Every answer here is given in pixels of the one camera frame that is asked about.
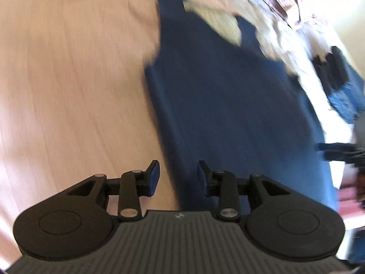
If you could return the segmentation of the dark blue garment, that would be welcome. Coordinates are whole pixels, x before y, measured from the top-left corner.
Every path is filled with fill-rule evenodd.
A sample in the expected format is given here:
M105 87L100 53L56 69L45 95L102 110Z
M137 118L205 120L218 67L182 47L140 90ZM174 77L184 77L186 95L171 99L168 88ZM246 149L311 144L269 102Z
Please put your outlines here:
M158 0L160 51L145 68L164 155L183 210L213 210L198 162L237 177L263 174L332 209L330 165L316 151L323 130L296 77L266 58L256 29L235 17L233 45L184 5Z

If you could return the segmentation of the pile of unfolded clothes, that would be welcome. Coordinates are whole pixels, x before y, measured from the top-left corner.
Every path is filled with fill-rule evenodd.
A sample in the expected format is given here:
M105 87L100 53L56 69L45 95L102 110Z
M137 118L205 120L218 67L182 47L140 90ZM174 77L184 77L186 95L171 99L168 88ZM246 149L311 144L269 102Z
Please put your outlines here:
M322 61L312 58L312 64L331 107L348 124L364 113L364 80L348 63L342 51L332 46Z

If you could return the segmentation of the beige knitted cloth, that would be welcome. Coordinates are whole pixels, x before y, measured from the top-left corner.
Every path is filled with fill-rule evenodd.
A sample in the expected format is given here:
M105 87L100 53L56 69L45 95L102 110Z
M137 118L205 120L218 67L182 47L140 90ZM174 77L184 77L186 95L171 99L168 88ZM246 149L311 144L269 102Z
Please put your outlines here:
M183 1L183 6L185 11L197 14L227 42L235 46L241 45L241 31L237 19L232 14L190 0Z

